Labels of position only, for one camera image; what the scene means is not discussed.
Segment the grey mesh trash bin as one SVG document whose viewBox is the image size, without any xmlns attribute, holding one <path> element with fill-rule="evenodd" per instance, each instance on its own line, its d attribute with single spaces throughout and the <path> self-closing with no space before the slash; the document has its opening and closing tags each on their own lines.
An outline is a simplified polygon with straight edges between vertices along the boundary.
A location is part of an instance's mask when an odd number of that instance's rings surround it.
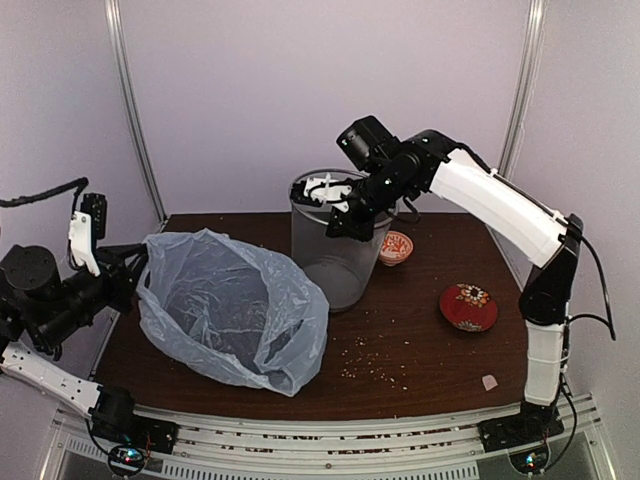
<svg viewBox="0 0 640 480">
<path fill-rule="evenodd" d="M 291 257 L 325 294 L 332 313 L 353 307 L 363 296 L 378 255 L 390 229 L 392 216 L 376 217 L 372 239 L 326 236 L 332 207 L 299 202 L 306 186 L 325 181 L 360 180 L 362 173 L 342 169 L 312 170 L 299 175 L 290 186 Z"/>
</svg>

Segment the light blue plastic trash bag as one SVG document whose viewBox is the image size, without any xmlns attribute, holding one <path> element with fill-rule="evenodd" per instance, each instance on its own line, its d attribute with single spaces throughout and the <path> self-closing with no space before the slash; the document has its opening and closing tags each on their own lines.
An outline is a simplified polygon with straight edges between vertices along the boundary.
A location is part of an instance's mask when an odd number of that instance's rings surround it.
<svg viewBox="0 0 640 480">
<path fill-rule="evenodd" d="M 287 255 L 202 229 L 145 238 L 140 328 L 217 382 L 295 396 L 318 373 L 329 303 Z"/>
</svg>

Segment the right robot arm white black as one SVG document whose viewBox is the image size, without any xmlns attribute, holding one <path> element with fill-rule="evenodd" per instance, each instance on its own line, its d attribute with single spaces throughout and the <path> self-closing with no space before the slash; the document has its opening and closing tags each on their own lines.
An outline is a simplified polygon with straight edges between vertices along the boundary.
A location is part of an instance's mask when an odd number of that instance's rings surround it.
<svg viewBox="0 0 640 480">
<path fill-rule="evenodd" d="M 545 206 L 470 147 L 436 130 L 400 140 L 374 116 L 354 121 L 337 145 L 364 178 L 322 188 L 331 205 L 326 234 L 368 241 L 375 218 L 398 201 L 431 193 L 463 208 L 515 245 L 532 269 L 519 299 L 528 333 L 527 378 L 518 414 L 501 420 L 530 442 L 557 417 L 561 371 L 569 346 L 569 303 L 582 248 L 582 220 Z"/>
</svg>

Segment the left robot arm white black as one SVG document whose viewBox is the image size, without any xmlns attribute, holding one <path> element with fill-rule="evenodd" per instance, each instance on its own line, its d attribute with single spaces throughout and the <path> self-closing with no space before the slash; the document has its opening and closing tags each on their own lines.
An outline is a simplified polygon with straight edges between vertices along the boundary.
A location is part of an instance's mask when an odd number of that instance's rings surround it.
<svg viewBox="0 0 640 480">
<path fill-rule="evenodd" d="M 42 246 L 13 246 L 1 260 L 1 371 L 65 403 L 123 444 L 144 424 L 131 394 L 82 380 L 44 359 L 58 360 L 63 343 L 93 324 L 105 308 L 128 313 L 147 260 L 143 244 L 100 247 L 98 273 L 83 267 L 63 280 Z"/>
</svg>

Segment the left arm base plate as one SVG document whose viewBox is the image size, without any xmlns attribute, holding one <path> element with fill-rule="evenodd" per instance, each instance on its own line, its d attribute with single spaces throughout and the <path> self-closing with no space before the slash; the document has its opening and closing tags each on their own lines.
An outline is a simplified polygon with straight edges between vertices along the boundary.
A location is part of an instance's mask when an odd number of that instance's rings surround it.
<svg viewBox="0 0 640 480">
<path fill-rule="evenodd" d="M 92 423 L 90 431 L 95 437 L 112 443 L 171 454 L 177 440 L 179 426 L 174 422 L 135 415 L 124 431 L 117 431 L 101 423 Z"/>
</svg>

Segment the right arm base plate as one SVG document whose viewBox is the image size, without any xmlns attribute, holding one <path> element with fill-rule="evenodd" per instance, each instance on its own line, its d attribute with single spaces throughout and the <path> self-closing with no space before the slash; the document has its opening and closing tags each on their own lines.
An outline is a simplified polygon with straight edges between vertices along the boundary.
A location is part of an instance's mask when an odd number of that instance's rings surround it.
<svg viewBox="0 0 640 480">
<path fill-rule="evenodd" d="M 477 428 L 486 453 L 540 443 L 565 431 L 559 419 L 541 419 L 522 413 L 484 420 Z"/>
</svg>

